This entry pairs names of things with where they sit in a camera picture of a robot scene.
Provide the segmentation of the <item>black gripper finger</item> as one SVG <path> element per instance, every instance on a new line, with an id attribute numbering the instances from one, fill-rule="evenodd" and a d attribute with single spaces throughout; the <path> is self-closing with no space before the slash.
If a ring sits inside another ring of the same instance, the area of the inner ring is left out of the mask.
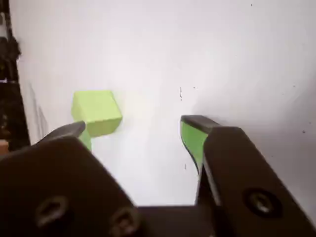
<path id="1" fill-rule="evenodd" d="M 139 237 L 137 208 L 73 135 L 0 159 L 3 237 Z"/>
<path id="2" fill-rule="evenodd" d="M 198 172 L 216 237 L 313 237 L 316 229 L 246 133 L 183 115 L 180 136 Z"/>

